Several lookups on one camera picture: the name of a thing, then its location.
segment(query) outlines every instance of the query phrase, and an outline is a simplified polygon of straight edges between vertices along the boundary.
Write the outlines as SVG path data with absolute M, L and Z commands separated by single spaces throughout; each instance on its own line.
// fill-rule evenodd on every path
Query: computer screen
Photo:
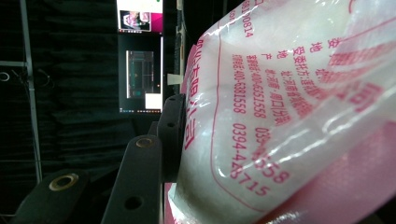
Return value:
M 120 112 L 160 114 L 163 110 L 163 38 L 119 35 Z
M 163 33 L 163 0 L 117 0 L 120 34 Z

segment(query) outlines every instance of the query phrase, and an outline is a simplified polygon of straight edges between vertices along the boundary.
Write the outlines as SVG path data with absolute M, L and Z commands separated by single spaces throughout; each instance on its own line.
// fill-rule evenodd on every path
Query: package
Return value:
M 374 197 L 345 203 L 367 206 L 318 219 L 351 193 L 343 184 L 396 168 L 395 10 L 390 0 L 247 0 L 204 33 L 186 70 L 169 194 L 177 223 L 348 223 L 391 197 L 396 181 L 377 179 L 360 185 Z

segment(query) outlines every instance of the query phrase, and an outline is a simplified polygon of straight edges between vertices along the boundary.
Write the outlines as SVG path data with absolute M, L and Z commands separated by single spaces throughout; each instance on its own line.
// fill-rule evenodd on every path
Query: plastic bag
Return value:
M 349 222 L 393 195 L 392 180 L 366 188 L 370 205 L 349 216 L 318 219 L 323 209 L 315 210 L 350 190 L 341 185 L 323 196 L 326 181 L 354 186 L 359 176 L 395 168 L 381 165 L 396 157 L 387 135 L 395 133 L 387 124 L 396 109 L 395 9 L 392 1 L 251 0 L 203 34 L 186 72 L 185 141 L 170 194 L 175 219 Z M 381 156 L 357 156 L 374 149 Z M 347 165 L 331 176 L 337 162 Z M 367 172 L 338 178 L 359 165 Z

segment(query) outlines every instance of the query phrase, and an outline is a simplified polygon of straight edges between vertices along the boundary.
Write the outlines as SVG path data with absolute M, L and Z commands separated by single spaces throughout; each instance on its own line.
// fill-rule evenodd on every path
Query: transparent plastic packaging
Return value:
M 348 223 L 391 197 L 394 11 L 385 0 L 251 0 L 203 34 L 186 70 L 175 221 Z

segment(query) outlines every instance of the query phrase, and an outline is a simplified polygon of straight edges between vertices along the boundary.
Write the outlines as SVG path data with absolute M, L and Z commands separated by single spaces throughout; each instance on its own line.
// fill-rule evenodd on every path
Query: screen display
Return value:
M 163 33 L 163 0 L 117 0 L 117 12 L 119 33 Z
M 162 37 L 119 36 L 121 113 L 160 114 L 162 112 L 162 47 Z

